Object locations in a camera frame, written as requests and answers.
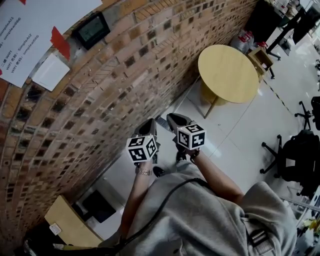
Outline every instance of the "shoe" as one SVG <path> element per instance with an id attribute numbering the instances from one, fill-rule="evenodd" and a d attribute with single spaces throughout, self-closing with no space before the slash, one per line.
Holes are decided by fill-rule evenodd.
<path id="1" fill-rule="evenodd" d="M 160 168 L 158 166 L 153 167 L 153 173 L 157 178 L 160 178 L 161 176 L 167 174 L 162 168 Z"/>
<path id="2" fill-rule="evenodd" d="M 175 163 L 179 163 L 181 160 L 187 160 L 186 152 L 178 151 L 175 156 Z"/>

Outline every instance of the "table leg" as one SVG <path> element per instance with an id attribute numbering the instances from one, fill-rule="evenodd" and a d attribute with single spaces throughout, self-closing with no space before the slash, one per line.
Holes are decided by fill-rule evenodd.
<path id="1" fill-rule="evenodd" d="M 215 104 L 216 104 L 216 102 L 217 102 L 218 99 L 219 99 L 219 97 L 216 95 L 215 98 L 214 98 L 214 100 L 213 100 L 213 102 L 211 103 L 211 106 L 210 106 L 208 112 L 205 114 L 204 119 L 206 119 L 206 118 L 208 117 L 208 115 L 210 114 L 210 112 L 211 112 L 212 109 L 214 108 L 214 106 L 215 106 Z"/>

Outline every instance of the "bracelet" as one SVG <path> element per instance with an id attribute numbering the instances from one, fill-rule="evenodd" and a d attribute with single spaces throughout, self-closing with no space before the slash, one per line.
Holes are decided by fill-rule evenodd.
<path id="1" fill-rule="evenodd" d="M 200 150 L 195 151 L 191 156 L 190 156 L 190 161 L 191 163 L 195 163 L 194 159 L 199 155 Z"/>
<path id="2" fill-rule="evenodd" d="M 135 168 L 135 174 L 141 174 L 141 175 L 146 175 L 150 176 L 152 174 L 152 170 L 149 169 L 142 169 L 142 168 Z"/>

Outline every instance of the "wooden desk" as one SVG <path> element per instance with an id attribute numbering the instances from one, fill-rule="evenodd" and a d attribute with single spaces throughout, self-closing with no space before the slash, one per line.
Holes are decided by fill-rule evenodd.
<path id="1" fill-rule="evenodd" d="M 59 226 L 62 230 L 59 237 L 67 245 L 97 247 L 103 241 L 61 195 L 57 197 L 44 218 L 50 225 L 56 223 Z"/>
<path id="2" fill-rule="evenodd" d="M 212 111 L 218 97 L 232 103 L 251 100 L 259 87 L 258 75 L 250 60 L 240 51 L 226 45 L 211 45 L 198 60 L 203 82 L 216 95 L 204 118 Z"/>

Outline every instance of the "round wooden table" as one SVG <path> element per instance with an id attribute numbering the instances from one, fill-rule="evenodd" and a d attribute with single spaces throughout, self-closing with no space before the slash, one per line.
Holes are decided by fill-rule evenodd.
<path id="1" fill-rule="evenodd" d="M 226 45 L 211 45 L 198 59 L 201 78 L 215 95 L 204 116 L 207 118 L 218 98 L 232 103 L 247 102 L 256 95 L 258 74 L 251 61 L 240 51 Z"/>

